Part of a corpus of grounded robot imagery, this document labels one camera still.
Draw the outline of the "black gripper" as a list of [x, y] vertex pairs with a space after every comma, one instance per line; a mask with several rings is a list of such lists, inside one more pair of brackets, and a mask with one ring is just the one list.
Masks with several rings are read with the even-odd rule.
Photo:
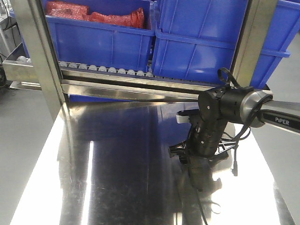
[[180, 161], [187, 162], [190, 157], [212, 159], [237, 146], [236, 141], [222, 137], [227, 120], [203, 121], [201, 116], [189, 119], [191, 124], [187, 139], [169, 147], [169, 156], [178, 156]]

